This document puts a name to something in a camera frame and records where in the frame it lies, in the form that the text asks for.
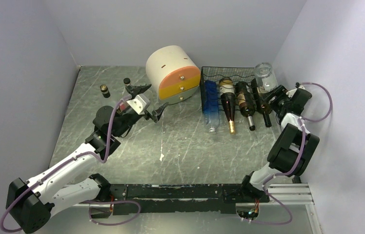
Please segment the clear bottle gold black label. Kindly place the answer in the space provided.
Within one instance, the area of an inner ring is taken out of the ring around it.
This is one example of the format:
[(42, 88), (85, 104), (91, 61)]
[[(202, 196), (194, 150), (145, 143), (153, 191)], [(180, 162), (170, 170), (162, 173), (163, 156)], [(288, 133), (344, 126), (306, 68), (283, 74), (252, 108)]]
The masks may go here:
[(110, 91), (109, 91), (108, 87), (105, 84), (100, 86), (100, 91), (101, 91), (104, 98), (109, 98), (111, 96)]

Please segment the large clear glass bottle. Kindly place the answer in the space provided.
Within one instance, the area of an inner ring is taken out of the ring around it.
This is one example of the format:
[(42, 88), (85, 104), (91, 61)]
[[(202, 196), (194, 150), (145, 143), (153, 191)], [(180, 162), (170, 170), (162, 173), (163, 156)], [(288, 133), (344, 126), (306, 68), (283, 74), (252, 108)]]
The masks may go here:
[(254, 76), (260, 93), (265, 94), (279, 86), (271, 63), (262, 62), (255, 66)]

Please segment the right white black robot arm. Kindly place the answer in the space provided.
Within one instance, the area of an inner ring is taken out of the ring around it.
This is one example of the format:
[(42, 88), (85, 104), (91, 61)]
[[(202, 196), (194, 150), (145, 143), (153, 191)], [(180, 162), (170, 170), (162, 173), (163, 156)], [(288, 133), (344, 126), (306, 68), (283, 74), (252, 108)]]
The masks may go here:
[(306, 170), (320, 142), (307, 129), (302, 116), (311, 98), (312, 94), (299, 83), (291, 91), (280, 85), (263, 95), (263, 100), (277, 114), (282, 132), (269, 151), (267, 163), (243, 178), (239, 188), (243, 201), (261, 198), (271, 180), (278, 176), (300, 176)]

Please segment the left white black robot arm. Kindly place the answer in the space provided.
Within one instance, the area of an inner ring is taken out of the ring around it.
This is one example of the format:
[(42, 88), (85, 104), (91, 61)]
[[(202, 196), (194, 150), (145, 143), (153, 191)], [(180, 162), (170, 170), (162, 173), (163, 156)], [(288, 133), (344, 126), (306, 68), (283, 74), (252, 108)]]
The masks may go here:
[(167, 107), (152, 112), (145, 96), (149, 85), (126, 85), (126, 95), (114, 106), (100, 107), (93, 119), (94, 131), (73, 153), (46, 171), (28, 180), (16, 178), (9, 184), (5, 215), (31, 234), (50, 218), (78, 203), (103, 203), (111, 195), (110, 183), (101, 175), (91, 175), (70, 185), (70, 181), (97, 163), (104, 164), (120, 146), (118, 138), (129, 132), (141, 118), (158, 122)]

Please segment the clear bottle white label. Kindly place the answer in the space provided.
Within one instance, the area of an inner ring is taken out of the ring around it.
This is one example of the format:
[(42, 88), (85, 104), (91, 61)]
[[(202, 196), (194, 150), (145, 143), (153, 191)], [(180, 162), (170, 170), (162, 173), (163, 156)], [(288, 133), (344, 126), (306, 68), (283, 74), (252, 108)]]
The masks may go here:
[(123, 83), (124, 83), (125, 86), (129, 86), (131, 84), (130, 78), (124, 78)]

